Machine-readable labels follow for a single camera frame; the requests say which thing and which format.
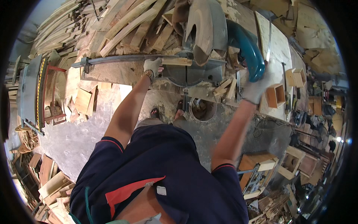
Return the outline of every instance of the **black sandal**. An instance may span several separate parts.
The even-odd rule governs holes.
[[[183,110],[183,100],[179,100],[178,104],[176,105],[176,112],[178,112],[178,110]]]
[[[158,119],[160,119],[158,108],[153,108],[153,109],[152,109],[152,111],[150,112],[150,117],[151,117],[151,118],[158,118]]]

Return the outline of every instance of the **red trim on sleeve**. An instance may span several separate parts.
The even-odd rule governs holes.
[[[164,178],[165,178],[165,176],[160,177],[160,178],[151,178],[151,179],[137,181],[137,182],[128,184],[126,186],[120,187],[117,190],[106,193],[105,196],[106,196],[108,205],[111,208],[111,219],[113,219],[113,216],[115,213],[114,205],[126,200],[127,198],[129,198],[131,196],[131,194],[134,191],[144,187],[147,183],[152,182],[152,184],[153,184],[160,180],[163,180]]]
[[[221,167],[225,167],[225,166],[230,166],[230,167],[232,167],[233,169],[235,169],[235,167],[234,167],[233,165],[223,165],[223,166],[216,167],[212,172],[214,172],[214,171],[220,169]]]
[[[114,144],[116,144],[116,146],[118,146],[118,148],[119,148],[119,149],[121,150],[121,152],[123,153],[121,147],[119,147],[119,145],[118,145],[117,143],[115,143],[114,141],[104,139],[104,140],[100,140],[99,142],[113,142]]]

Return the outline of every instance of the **shirt label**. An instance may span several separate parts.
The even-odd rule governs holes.
[[[166,196],[166,188],[162,186],[157,186],[157,194]]]

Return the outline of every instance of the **saw handle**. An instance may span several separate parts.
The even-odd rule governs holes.
[[[262,54],[247,30],[232,20],[226,19],[228,45],[240,48],[247,62],[249,81],[257,82],[265,71]]]

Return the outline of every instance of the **hand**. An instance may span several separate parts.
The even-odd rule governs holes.
[[[259,104],[262,94],[266,91],[267,87],[271,86],[271,79],[273,77],[272,71],[270,71],[270,64],[272,65],[274,59],[270,59],[270,62],[265,62],[265,72],[260,80],[257,82],[247,82],[242,93],[242,97],[254,104]]]
[[[144,61],[144,72],[146,71],[151,71],[152,76],[150,76],[150,80],[152,81],[153,78],[158,77],[158,73],[162,72],[164,67],[160,67],[162,64],[162,59],[161,58],[157,58],[156,60],[154,59],[147,59]]]

